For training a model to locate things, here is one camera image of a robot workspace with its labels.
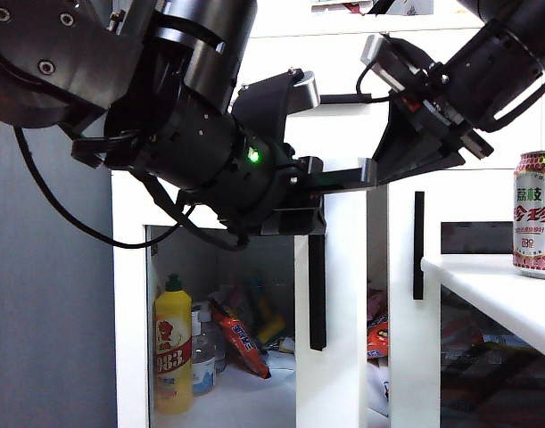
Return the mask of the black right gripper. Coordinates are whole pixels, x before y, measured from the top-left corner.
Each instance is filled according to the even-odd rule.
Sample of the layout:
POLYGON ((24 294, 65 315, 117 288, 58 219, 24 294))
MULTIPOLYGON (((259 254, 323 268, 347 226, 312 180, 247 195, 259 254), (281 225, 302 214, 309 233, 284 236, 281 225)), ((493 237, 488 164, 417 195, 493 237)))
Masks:
POLYGON ((372 157, 379 185, 461 166, 462 149, 479 160, 493 154, 494 148, 460 114, 428 91, 425 71, 407 67, 391 75, 395 93, 372 157))

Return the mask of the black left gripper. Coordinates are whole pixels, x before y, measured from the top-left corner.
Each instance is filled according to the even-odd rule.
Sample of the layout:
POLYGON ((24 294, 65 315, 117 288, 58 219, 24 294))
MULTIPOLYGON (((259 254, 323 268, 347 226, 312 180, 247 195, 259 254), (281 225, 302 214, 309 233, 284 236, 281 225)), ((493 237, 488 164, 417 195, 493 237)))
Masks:
POLYGON ((217 215, 235 235, 323 235, 320 193, 376 186, 376 162, 360 159, 354 169, 319 172, 320 158, 296 157, 281 138, 237 127, 232 158, 217 176, 217 215))

